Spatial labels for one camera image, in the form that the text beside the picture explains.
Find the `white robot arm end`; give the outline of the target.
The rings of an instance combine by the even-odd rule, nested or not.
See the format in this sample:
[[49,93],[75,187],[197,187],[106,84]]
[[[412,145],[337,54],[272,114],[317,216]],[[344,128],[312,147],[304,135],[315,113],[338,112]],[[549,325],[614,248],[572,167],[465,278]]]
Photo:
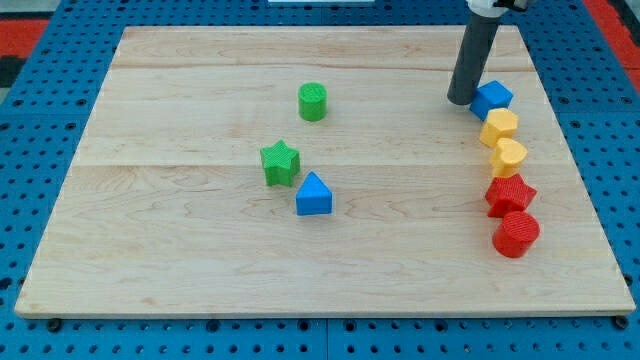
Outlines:
[[525,12],[536,0],[466,0],[469,9],[486,18],[499,18],[507,11]]

